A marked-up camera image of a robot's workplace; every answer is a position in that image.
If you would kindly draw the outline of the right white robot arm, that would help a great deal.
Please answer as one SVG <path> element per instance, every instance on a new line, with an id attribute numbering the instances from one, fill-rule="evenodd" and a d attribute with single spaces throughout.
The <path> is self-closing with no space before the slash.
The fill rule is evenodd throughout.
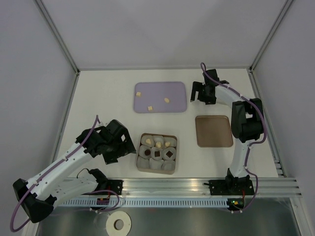
<path id="1" fill-rule="evenodd" d="M 235 138 L 235 149 L 225 179 L 209 180 L 206 184 L 212 196 L 255 195 L 257 185 L 253 184 L 248 169 L 251 148 L 263 143 L 267 130 L 262 101 L 248 99 L 230 86 L 228 81 L 220 80 L 215 69 L 202 67 L 204 82 L 194 81 L 190 101 L 199 100 L 206 105 L 215 105 L 221 100 L 231 109 L 231 132 Z"/>

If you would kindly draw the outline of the dark round fluted chocolate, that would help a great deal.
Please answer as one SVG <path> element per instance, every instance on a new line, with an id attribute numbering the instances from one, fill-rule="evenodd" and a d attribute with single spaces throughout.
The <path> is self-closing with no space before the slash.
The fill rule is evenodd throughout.
<path id="1" fill-rule="evenodd" d="M 145 154 L 146 156 L 149 156 L 149 155 L 151 155 L 151 151 L 150 151 L 150 150 L 146 150 L 146 151 L 144 152 L 144 154 Z"/>

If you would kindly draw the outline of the gold square chocolate tin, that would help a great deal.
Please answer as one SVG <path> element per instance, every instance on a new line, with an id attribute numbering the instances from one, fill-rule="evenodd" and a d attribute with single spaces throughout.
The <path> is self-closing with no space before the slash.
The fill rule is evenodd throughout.
<path id="1" fill-rule="evenodd" d="M 137 150 L 136 167 L 141 172 L 172 175 L 178 161 L 177 149 L 176 136 L 143 133 Z"/>

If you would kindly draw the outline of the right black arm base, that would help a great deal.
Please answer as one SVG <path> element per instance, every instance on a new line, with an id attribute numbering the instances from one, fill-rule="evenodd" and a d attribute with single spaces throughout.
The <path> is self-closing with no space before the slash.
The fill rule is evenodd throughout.
<path id="1" fill-rule="evenodd" d="M 252 196 L 254 187 L 251 180 L 228 182 L 227 180 L 209 180 L 204 183 L 209 187 L 211 196 Z"/>

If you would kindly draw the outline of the dark square chocolate corner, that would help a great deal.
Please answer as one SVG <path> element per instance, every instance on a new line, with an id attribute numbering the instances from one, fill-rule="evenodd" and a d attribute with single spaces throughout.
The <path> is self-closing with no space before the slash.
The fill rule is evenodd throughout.
<path id="1" fill-rule="evenodd" d="M 168 157 L 171 157 L 173 155 L 173 153 L 171 152 L 171 151 L 168 151 L 167 153 L 166 153 L 166 156 L 168 156 Z"/>

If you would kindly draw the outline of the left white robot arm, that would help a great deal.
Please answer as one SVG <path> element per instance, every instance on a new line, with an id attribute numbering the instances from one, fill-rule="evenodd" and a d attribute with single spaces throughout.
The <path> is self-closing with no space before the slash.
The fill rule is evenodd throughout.
<path id="1" fill-rule="evenodd" d="M 28 180 L 18 179 L 13 189 L 18 205 L 27 214 L 29 221 L 38 223 L 54 209 L 74 197 L 84 194 L 113 194 L 108 178 L 99 169 L 90 169 L 81 177 L 66 182 L 74 171 L 101 155 L 105 164 L 117 163 L 120 157 L 135 153 L 136 149 L 128 129 L 116 119 L 106 126 L 95 119 L 92 128 L 85 129 L 74 144 L 50 166 Z"/>

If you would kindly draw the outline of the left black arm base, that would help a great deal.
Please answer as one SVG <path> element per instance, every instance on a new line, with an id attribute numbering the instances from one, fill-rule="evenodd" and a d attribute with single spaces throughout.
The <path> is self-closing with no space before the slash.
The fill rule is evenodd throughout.
<path id="1" fill-rule="evenodd" d="M 97 205 L 115 205 L 121 201 L 123 190 L 122 180 L 107 180 L 99 183 L 95 190 L 88 195 L 96 196 Z"/>

